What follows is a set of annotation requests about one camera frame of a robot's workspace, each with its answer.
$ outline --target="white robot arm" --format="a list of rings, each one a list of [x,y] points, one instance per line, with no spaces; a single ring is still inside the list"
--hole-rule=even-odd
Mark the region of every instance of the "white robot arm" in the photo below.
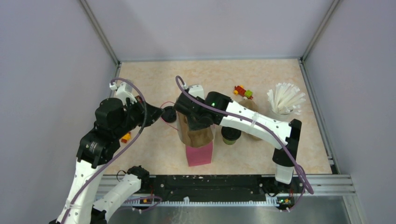
[[[294,171],[293,162],[274,136],[256,123],[260,123],[271,130],[288,148],[295,160],[301,130],[301,122],[299,120],[294,119],[288,123],[268,118],[241,106],[230,97],[218,92],[209,92],[206,98],[203,98],[203,88],[199,84],[189,87],[184,85],[183,89],[190,97],[193,97],[194,100],[201,104],[195,103],[184,93],[180,94],[175,103],[175,110],[187,116],[191,130],[199,130],[216,124],[239,129],[269,142],[276,148],[273,156],[273,161],[276,163],[275,179],[286,184],[291,182]],[[250,121],[226,115],[227,113],[236,114],[241,118],[248,118]]]
[[[134,97],[126,82],[119,86],[110,84],[110,88],[117,90],[116,98],[103,100],[95,111],[94,128],[80,141],[76,172],[65,206],[50,224],[105,224],[124,201],[141,188],[142,181],[149,178],[145,169],[132,167],[116,187],[94,202],[107,163],[120,148],[119,139],[137,126],[152,125],[164,112],[143,103],[139,96]]]

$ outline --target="small toy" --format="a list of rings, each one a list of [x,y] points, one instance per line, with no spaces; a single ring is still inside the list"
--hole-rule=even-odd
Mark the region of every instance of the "small toy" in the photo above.
[[[253,99],[253,92],[250,90],[245,90],[243,88],[243,85],[238,85],[238,86],[234,87],[234,89],[235,89],[234,90],[235,95],[239,94],[239,95],[246,97],[248,99]]]
[[[131,139],[131,132],[128,132],[126,135],[124,135],[124,136],[121,138],[121,142],[122,142],[122,143],[127,143],[130,139]]]

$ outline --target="white wall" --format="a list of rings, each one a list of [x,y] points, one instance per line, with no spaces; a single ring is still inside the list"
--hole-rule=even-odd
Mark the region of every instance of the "white wall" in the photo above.
[[[115,66],[77,0],[0,5],[0,223],[62,210]]]
[[[300,57],[332,0],[88,0],[122,60]]]
[[[394,223],[396,1],[343,1],[307,61],[342,173],[370,223]]]

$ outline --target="brown paper bag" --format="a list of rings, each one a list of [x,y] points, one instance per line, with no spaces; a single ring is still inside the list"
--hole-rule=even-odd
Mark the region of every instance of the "brown paper bag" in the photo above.
[[[191,131],[188,127],[187,117],[177,112],[178,132],[182,143],[187,146],[199,148],[206,146],[213,140],[213,132],[210,127]]]
[[[259,111],[259,107],[258,107],[257,104],[256,104],[254,101],[252,101],[251,99],[244,99],[243,101],[240,101],[239,104],[240,104],[241,106],[246,107],[246,108],[249,109],[249,110],[254,111],[254,112],[258,112],[258,111]],[[251,135],[251,134],[248,134],[248,135],[249,135],[253,140],[257,140],[257,141],[262,140],[262,139],[260,139],[260,138],[257,138],[256,136]]]

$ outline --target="pink box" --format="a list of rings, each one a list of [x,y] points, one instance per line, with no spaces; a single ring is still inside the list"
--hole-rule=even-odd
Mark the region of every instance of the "pink box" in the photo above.
[[[212,162],[213,141],[206,146],[194,148],[186,146],[186,156],[189,167],[209,164]]]

